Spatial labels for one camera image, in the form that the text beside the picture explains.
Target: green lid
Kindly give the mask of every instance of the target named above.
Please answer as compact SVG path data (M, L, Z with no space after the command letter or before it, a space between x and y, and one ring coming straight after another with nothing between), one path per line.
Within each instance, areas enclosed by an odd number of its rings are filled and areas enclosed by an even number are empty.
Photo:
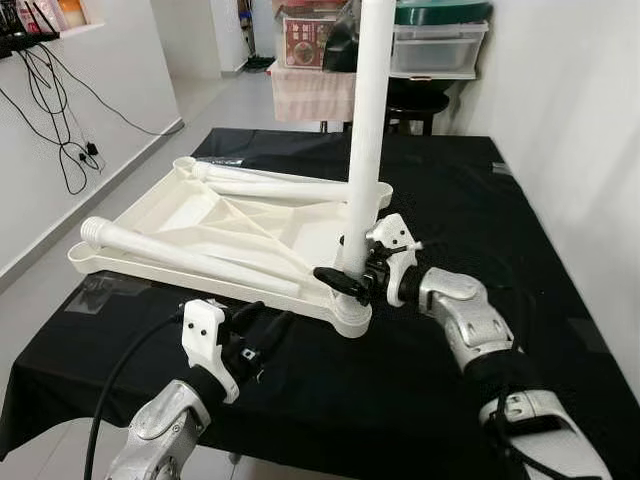
M398 0L396 25L449 25L481 22L489 18L486 0Z

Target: white wall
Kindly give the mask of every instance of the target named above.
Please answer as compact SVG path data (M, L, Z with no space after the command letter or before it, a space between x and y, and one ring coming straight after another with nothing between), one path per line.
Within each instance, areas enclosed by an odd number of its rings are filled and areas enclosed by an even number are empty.
M209 0L151 0L169 74L220 78L220 60Z
M448 133L491 136L640 399L636 0L494 0Z
M131 120L153 131L165 130L179 115L149 1L104 1L102 16L104 26L51 43L50 48ZM51 122L28 94L26 78L19 57L0 60L0 86L52 136ZM0 97L0 275L154 140L106 111L73 80L63 81L79 123L107 166L101 175L88 174L82 194L69 195L57 148L36 137Z
M235 72L249 56L238 18L237 0L210 0L216 28L218 56L223 72Z

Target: white plastic tube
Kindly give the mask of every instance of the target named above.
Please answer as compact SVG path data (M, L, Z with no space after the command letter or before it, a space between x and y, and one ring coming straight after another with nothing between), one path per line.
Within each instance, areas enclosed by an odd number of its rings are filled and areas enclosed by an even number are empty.
M258 173L243 171L239 168L223 167L220 165L213 165L207 162L195 162L191 169L191 173L198 180L206 181L208 179L225 179L235 180L238 182L267 182L267 183L280 183L288 184L286 180L279 178L273 178L268 175L260 175Z
M378 174L391 63L395 0L362 0L344 270L360 278L368 255L365 234L378 216Z
M165 265L290 297L297 297L300 290L300 286L295 282L207 255L189 252L169 243L131 232L104 218L90 217L85 220L80 229L80 235L96 250L100 247L111 247L156 260Z
M222 195L324 202L346 202L349 193L346 183L207 182L206 185Z

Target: pink cloth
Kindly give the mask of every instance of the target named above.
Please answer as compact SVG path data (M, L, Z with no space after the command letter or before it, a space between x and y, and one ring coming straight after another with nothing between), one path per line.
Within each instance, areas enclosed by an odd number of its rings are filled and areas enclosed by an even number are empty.
M353 120L355 73L326 73L321 70L269 67L276 120Z

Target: black stool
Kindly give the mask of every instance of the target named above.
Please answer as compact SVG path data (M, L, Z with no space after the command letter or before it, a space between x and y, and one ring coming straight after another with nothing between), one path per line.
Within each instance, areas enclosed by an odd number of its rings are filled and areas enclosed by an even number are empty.
M449 97L430 83L391 79L384 121L386 131L395 129L398 133L397 126L391 125L393 119L417 120L423 123L422 135L431 136L433 116L449 106Z

